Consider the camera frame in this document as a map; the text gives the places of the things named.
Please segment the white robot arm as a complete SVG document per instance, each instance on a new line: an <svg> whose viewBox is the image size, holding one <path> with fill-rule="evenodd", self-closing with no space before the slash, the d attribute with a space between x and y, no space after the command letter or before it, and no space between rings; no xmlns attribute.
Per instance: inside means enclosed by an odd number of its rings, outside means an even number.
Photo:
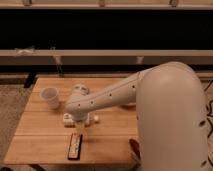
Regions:
<svg viewBox="0 0 213 171"><path fill-rule="evenodd" d="M137 72L96 93L73 93L65 110L136 104L141 171L208 171L206 97L188 65L168 62Z"/></svg>

